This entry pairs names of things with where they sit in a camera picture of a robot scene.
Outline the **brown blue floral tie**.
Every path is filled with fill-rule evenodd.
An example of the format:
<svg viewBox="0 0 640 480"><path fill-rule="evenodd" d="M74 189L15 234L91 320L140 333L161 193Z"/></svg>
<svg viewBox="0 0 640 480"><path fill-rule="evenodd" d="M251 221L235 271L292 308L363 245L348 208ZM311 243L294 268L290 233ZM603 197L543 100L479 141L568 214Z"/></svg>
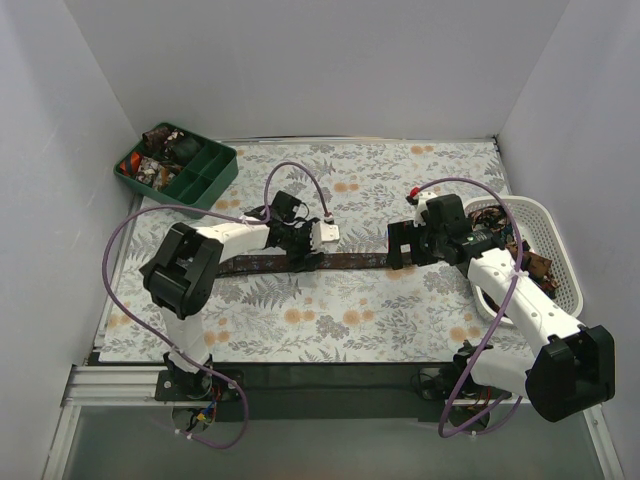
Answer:
<svg viewBox="0 0 640 480"><path fill-rule="evenodd" d="M369 270L385 269L385 253L320 253L317 270ZM219 265L217 276L295 273L294 263L288 263L285 255L236 256Z"/></svg>

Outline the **white perforated plastic basket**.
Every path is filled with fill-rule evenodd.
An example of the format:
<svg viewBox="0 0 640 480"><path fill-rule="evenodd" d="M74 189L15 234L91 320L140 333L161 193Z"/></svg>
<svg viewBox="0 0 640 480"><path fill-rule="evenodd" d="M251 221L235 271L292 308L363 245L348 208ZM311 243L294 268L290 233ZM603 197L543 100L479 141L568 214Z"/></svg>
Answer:
<svg viewBox="0 0 640 480"><path fill-rule="evenodd" d="M506 195L502 199L514 215L523 241L528 242L534 253L551 260L550 273L559 283L552 300L566 313L579 317L583 310L583 295L549 211L539 202L527 197ZM498 203L492 196L482 196L466 200L463 205L465 213L469 214L486 207L497 206ZM493 321L497 310L494 311L485 301L484 292L472 284L472 293L480 317L487 322Z"/></svg>

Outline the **floral patterned table mat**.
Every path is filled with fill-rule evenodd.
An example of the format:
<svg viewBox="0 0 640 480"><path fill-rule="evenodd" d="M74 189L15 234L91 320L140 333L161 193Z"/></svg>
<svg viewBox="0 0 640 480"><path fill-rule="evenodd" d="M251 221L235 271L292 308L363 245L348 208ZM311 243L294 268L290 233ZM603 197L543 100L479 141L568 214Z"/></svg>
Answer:
<svg viewBox="0 0 640 480"><path fill-rule="evenodd" d="M387 227L412 215L406 195L416 186L463 200L510 193L492 141L241 143L236 152L238 175L203 224L284 191L303 201L306 216L332 212L334 253L385 252ZM119 305L98 342L103 363L158 363L166 351L140 267L182 215L147 199L141 205L120 251ZM478 343L491 320L469 282L444 263L223 278L203 311L204 340L220 362L447 361L464 342Z"/></svg>

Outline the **green divided organizer tray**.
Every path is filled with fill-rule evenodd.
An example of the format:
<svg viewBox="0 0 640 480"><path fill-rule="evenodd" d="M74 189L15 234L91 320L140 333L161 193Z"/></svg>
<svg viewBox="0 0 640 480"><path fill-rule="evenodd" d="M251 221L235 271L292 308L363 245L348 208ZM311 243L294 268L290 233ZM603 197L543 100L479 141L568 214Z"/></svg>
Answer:
<svg viewBox="0 0 640 480"><path fill-rule="evenodd" d="M167 122L144 132L113 167L137 194L203 210L213 207L238 172L235 149Z"/></svg>

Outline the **rolled ties in tray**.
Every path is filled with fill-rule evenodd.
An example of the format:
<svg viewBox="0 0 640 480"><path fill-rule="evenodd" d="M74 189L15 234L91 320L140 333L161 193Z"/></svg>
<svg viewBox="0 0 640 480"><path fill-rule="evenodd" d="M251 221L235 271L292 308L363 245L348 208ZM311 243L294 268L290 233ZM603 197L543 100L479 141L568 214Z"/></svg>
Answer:
<svg viewBox="0 0 640 480"><path fill-rule="evenodd" d="M121 160L118 174L154 191L164 191L202 150L194 135L167 124L141 135L141 145Z"/></svg>

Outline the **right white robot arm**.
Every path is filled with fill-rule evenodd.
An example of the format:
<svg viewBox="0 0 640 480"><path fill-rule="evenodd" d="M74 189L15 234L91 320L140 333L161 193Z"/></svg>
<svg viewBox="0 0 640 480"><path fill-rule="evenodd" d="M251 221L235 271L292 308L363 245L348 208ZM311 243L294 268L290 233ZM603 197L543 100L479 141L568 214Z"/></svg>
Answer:
<svg viewBox="0 0 640 480"><path fill-rule="evenodd" d="M511 253L488 229L451 231L413 221L388 227L387 263L394 269L444 261L457 267L494 301L526 339L534 361L509 360L486 344L455 355L451 399L475 397L486 387L530 401L547 421L557 422L615 395L615 342L601 325L587 327L567 314L517 270Z"/></svg>

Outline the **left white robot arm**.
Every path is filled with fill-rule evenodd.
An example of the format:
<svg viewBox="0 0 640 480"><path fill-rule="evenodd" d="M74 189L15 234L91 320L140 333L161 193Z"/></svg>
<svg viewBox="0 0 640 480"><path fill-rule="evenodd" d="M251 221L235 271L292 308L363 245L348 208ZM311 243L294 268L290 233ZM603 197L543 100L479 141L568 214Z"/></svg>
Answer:
<svg viewBox="0 0 640 480"><path fill-rule="evenodd" d="M320 251L321 221L312 218L297 226L272 218L267 223L242 217L212 227L174 224L155 256L140 268L143 286L160 308L170 351L164 361L170 379L183 395L205 398L213 386L201 310L208 302L219 265L241 254L267 248L285 252L295 272L315 269Z"/></svg>

